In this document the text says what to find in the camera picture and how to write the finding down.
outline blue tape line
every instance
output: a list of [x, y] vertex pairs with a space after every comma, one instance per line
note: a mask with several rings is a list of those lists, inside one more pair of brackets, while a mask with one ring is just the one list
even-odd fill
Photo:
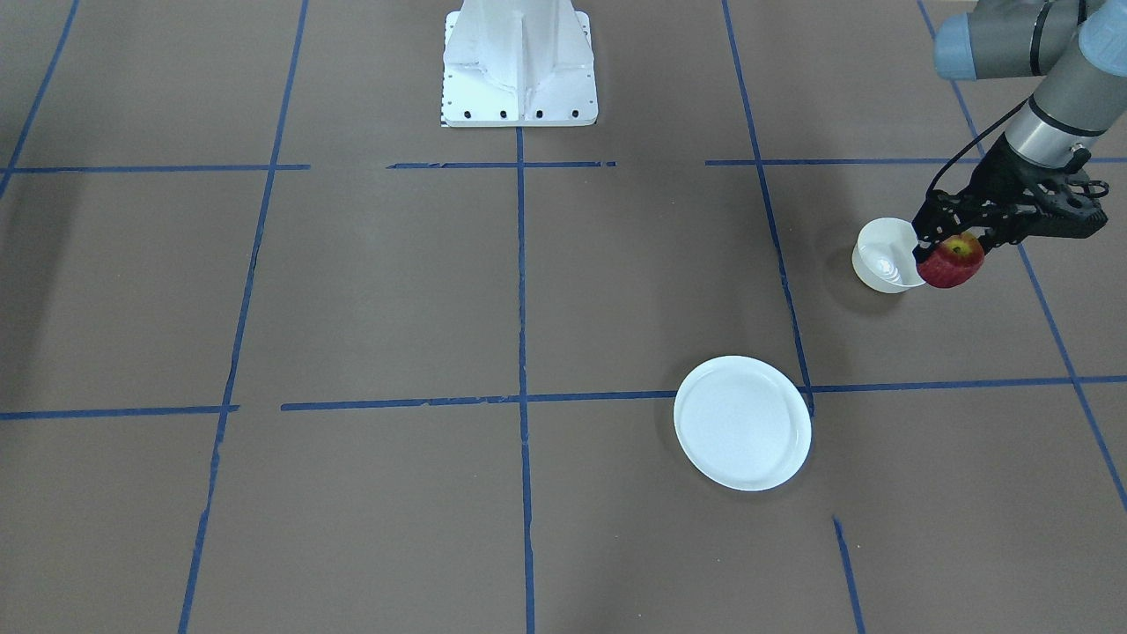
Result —
[[660, 399], [673, 399], [676, 395], [676, 391], [534, 394], [529, 396], [529, 402], [561, 403], [569, 401], [654, 401]]
[[[119, 410], [55, 410], [47, 412], [0, 412], [0, 421], [47, 421], [60, 419], [125, 419], [132, 417], [176, 417], [190, 414], [219, 414], [222, 405], [190, 408], [126, 408]], [[228, 412], [238, 412], [238, 405], [225, 407]]]
[[515, 162], [396, 162], [388, 169], [513, 169]]
[[834, 532], [837, 534], [837, 550], [842, 554], [842, 568], [845, 570], [845, 583], [849, 586], [849, 600], [853, 606], [853, 622], [857, 624], [857, 634], [864, 634], [864, 617], [861, 615], [861, 599], [857, 595], [857, 580], [853, 579], [853, 564], [849, 556], [849, 546], [845, 544], [845, 532], [842, 523], [834, 516]]
[[603, 163], [597, 160], [562, 160], [562, 161], [542, 160], [542, 161], [525, 162], [524, 167], [535, 168], [535, 169], [542, 169], [545, 167], [556, 167], [556, 168], [603, 167]]
[[3, 197], [5, 191], [8, 190], [8, 182], [11, 181], [12, 170], [19, 162], [19, 155], [24, 152], [24, 144], [27, 142], [27, 135], [32, 133], [32, 124], [35, 123], [35, 115], [39, 113], [39, 106], [43, 104], [43, 96], [47, 93], [47, 86], [51, 83], [51, 78], [55, 74], [55, 68], [59, 65], [59, 57], [63, 54], [63, 46], [66, 45], [66, 38], [70, 36], [71, 25], [74, 24], [74, 16], [78, 14], [78, 2], [79, 0], [73, 0], [71, 2], [70, 12], [66, 14], [66, 23], [63, 24], [63, 32], [59, 36], [59, 43], [55, 44], [55, 53], [51, 56], [51, 63], [47, 64], [47, 72], [43, 75], [43, 81], [39, 83], [39, 90], [35, 93], [35, 100], [32, 101], [32, 109], [27, 113], [27, 118], [24, 120], [24, 127], [19, 131], [19, 139], [16, 140], [16, 146], [11, 151], [11, 158], [8, 159], [8, 170], [5, 171], [2, 178], [0, 178], [0, 198]]
[[984, 379], [977, 382], [920, 382], [904, 384], [859, 384], [859, 385], [823, 385], [811, 386], [810, 391], [816, 394], [832, 393], [857, 393], [857, 392], [900, 392], [922, 390], [975, 390], [990, 387], [1021, 387], [1021, 386], [1048, 386], [1048, 385], [1071, 385], [1072, 379], [1066, 377], [1037, 378], [1037, 379]]
[[[309, 163], [283, 163], [274, 166], [279, 171], [302, 171], [311, 169]], [[170, 171], [267, 171], [269, 164], [99, 164], [73, 167], [17, 167], [12, 173], [152, 173]]]
[[577, 168], [602, 167], [597, 160], [562, 160], [562, 161], [529, 161], [516, 162], [396, 162], [388, 169], [543, 169], [543, 168]]
[[389, 399], [384, 401], [325, 401], [284, 403], [283, 412], [317, 412], [325, 410], [390, 410], [398, 408], [447, 408], [452, 405], [496, 405], [517, 403], [520, 396], [455, 396], [450, 399]]
[[[1122, 384], [1127, 375], [1102, 377], [1079, 377], [1082, 384]], [[799, 389], [806, 394], [842, 394], [864, 392], [911, 392], [928, 390], [982, 390], [999, 387], [1037, 387], [1072, 385], [1068, 377], [1042, 377], [1028, 379], [982, 379], [969, 382], [912, 382], [899, 384], [855, 384], [855, 385], [815, 385]], [[675, 399], [676, 391], [638, 391], [638, 392], [574, 392], [553, 394], [529, 394], [529, 403], [567, 403], [588, 401], [659, 401]], [[370, 410], [396, 408], [455, 407], [520, 403], [520, 395], [495, 396], [454, 396], [436, 399], [394, 399], [384, 401], [321, 401], [309, 403], [285, 403], [283, 412], [308, 412], [323, 410]]]
[[1082, 384], [1127, 384], [1127, 375], [1110, 375], [1104, 377], [1079, 377]]
[[274, 176], [278, 163], [278, 154], [282, 151], [282, 135], [285, 132], [286, 111], [290, 108], [290, 95], [293, 91], [293, 79], [298, 72], [298, 57], [301, 53], [301, 38], [305, 30], [305, 14], [309, 10], [309, 0], [302, 0], [301, 12], [298, 16], [298, 29], [293, 39], [293, 52], [290, 55], [290, 71], [286, 75], [285, 90], [282, 93], [282, 107], [278, 110], [277, 128], [274, 133], [274, 150], [270, 152], [270, 168], [266, 172], [266, 187], [263, 190], [263, 203], [258, 209], [258, 224], [255, 227], [255, 243], [250, 251], [250, 264], [247, 267], [247, 280], [242, 289], [242, 304], [239, 309], [239, 324], [234, 332], [234, 345], [231, 349], [231, 370], [227, 377], [227, 386], [223, 389], [224, 410], [220, 412], [219, 423], [215, 427], [215, 443], [212, 446], [211, 471], [207, 476], [207, 502], [199, 515], [199, 526], [196, 530], [196, 544], [192, 552], [192, 566], [188, 571], [188, 582], [184, 590], [184, 606], [180, 610], [179, 634], [187, 634], [188, 620], [192, 616], [192, 601], [195, 598], [196, 580], [199, 577], [199, 562], [203, 559], [204, 539], [207, 536], [207, 520], [211, 517], [212, 499], [215, 494], [215, 481], [219, 476], [220, 453], [219, 448], [223, 444], [223, 436], [227, 432], [228, 411], [231, 398], [234, 393], [234, 378], [239, 372], [239, 356], [242, 351], [242, 338], [247, 329], [247, 313], [250, 310], [250, 295], [255, 286], [255, 268], [258, 265], [258, 252], [263, 243], [263, 234], [266, 230], [266, 214], [270, 205], [270, 194], [274, 189]]
[[1115, 461], [1111, 458], [1111, 453], [1108, 452], [1108, 445], [1103, 440], [1103, 432], [1100, 431], [1100, 425], [1095, 421], [1095, 417], [1092, 414], [1092, 409], [1088, 403], [1088, 395], [1084, 394], [1084, 389], [1081, 385], [1082, 382], [1076, 376], [1076, 370], [1072, 365], [1072, 359], [1068, 357], [1067, 349], [1065, 349], [1064, 338], [1061, 337], [1061, 331], [1057, 329], [1053, 311], [1049, 310], [1049, 302], [1045, 297], [1045, 291], [1041, 288], [1041, 283], [1038, 280], [1037, 273], [1033, 270], [1033, 262], [1029, 259], [1029, 253], [1026, 252], [1024, 244], [1018, 244], [1018, 252], [1021, 255], [1021, 261], [1026, 266], [1026, 273], [1029, 274], [1029, 280], [1033, 284], [1033, 292], [1037, 293], [1037, 301], [1040, 302], [1041, 311], [1045, 312], [1045, 319], [1049, 323], [1049, 331], [1053, 332], [1053, 340], [1056, 341], [1057, 350], [1061, 352], [1061, 359], [1064, 360], [1064, 366], [1068, 370], [1072, 387], [1076, 392], [1076, 398], [1080, 400], [1080, 407], [1084, 410], [1084, 417], [1088, 419], [1088, 427], [1091, 428], [1092, 436], [1095, 437], [1095, 445], [1100, 448], [1100, 454], [1103, 456], [1103, 464], [1107, 466], [1108, 474], [1111, 476], [1111, 483], [1116, 488], [1116, 493], [1119, 494], [1119, 502], [1122, 504], [1124, 510], [1127, 511], [1127, 490], [1124, 489], [1122, 480], [1119, 477], [1119, 470], [1116, 468]]
[[[763, 159], [763, 164], [943, 164], [941, 158], [844, 158], [844, 159]], [[755, 159], [706, 160], [708, 167], [751, 167]]]
[[[779, 278], [782, 282], [782, 292], [787, 297], [787, 307], [790, 310], [790, 325], [795, 332], [795, 350], [798, 354], [798, 367], [802, 373], [802, 385], [810, 390], [810, 373], [806, 366], [806, 352], [802, 350], [802, 333], [798, 328], [798, 312], [795, 310], [795, 300], [790, 293], [790, 283], [787, 278], [787, 262], [782, 255], [782, 242], [779, 240], [779, 227], [775, 224], [774, 208], [771, 205], [771, 190], [767, 187], [766, 171], [763, 169], [763, 154], [760, 152], [760, 140], [755, 133], [755, 118], [752, 116], [752, 102], [747, 97], [747, 84], [744, 81], [744, 66], [739, 61], [739, 48], [736, 46], [736, 33], [731, 27], [731, 11], [728, 8], [728, 0], [720, 0], [724, 6], [724, 20], [728, 27], [728, 43], [731, 46], [731, 60], [736, 64], [736, 79], [739, 81], [739, 95], [744, 100], [744, 115], [747, 118], [747, 132], [752, 140], [752, 153], [755, 154], [755, 169], [760, 177], [760, 189], [763, 191], [763, 206], [766, 209], [767, 225], [771, 229], [771, 241], [774, 242], [775, 255], [779, 258]], [[810, 416], [814, 416], [814, 395], [809, 398]]]
[[[923, 6], [923, 0], [916, 0], [916, 6], [920, 7], [920, 14], [923, 16], [924, 24], [928, 25], [928, 33], [931, 35], [932, 41], [935, 39], [935, 27], [931, 24], [931, 16], [928, 15], [928, 8]], [[955, 97], [959, 100], [959, 107], [962, 108], [962, 116], [967, 119], [967, 127], [970, 128], [970, 137], [978, 136], [978, 128], [975, 126], [975, 120], [970, 116], [970, 109], [967, 108], [967, 101], [962, 98], [962, 90], [959, 89], [959, 84], [955, 81], [949, 81], [951, 89], [955, 90]], [[986, 150], [983, 149], [983, 144], [979, 141], [976, 143], [978, 146], [978, 155], [986, 155]]]
[[533, 582], [532, 553], [532, 467], [529, 456], [529, 370], [527, 370], [527, 283], [525, 275], [525, 224], [524, 224], [524, 128], [516, 128], [516, 234], [518, 273], [517, 296], [520, 297], [521, 336], [518, 346], [518, 368], [521, 394], [521, 483], [524, 507], [524, 619], [527, 634], [536, 631], [536, 593]]

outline apple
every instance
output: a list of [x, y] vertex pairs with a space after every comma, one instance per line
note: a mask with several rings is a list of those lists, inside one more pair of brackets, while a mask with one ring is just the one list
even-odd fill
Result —
[[964, 231], [940, 242], [928, 259], [916, 264], [916, 270], [924, 282], [937, 288], [950, 288], [969, 279], [985, 259], [986, 251], [978, 238]]

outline floor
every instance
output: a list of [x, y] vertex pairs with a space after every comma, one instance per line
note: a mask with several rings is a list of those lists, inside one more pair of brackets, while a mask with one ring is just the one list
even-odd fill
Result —
[[[881, 295], [1037, 83], [935, 77], [969, 3], [583, 0], [524, 131], [438, 125], [458, 5], [0, 5], [0, 632], [1121, 631], [1127, 125], [1099, 234]], [[722, 355], [779, 489], [673, 436]]]

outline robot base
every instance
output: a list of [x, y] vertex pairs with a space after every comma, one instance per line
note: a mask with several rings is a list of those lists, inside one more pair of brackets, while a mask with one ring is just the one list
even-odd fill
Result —
[[[491, 18], [489, 9], [485, 9], [485, 14], [467, 15], [469, 3], [462, 11], [446, 16], [443, 125], [513, 127], [595, 123], [598, 100], [591, 51], [591, 18], [571, 9], [569, 1], [550, 5], [550, 12], [508, 14], [504, 18], [508, 24], [500, 25], [496, 21], [482, 24]], [[452, 37], [460, 38], [454, 46], [451, 46]]]

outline paper plate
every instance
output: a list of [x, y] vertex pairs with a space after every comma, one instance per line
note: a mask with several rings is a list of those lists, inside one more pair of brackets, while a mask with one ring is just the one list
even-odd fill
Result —
[[747, 357], [706, 361], [685, 377], [673, 426], [689, 461], [738, 491], [787, 482], [810, 452], [810, 413], [795, 384]]

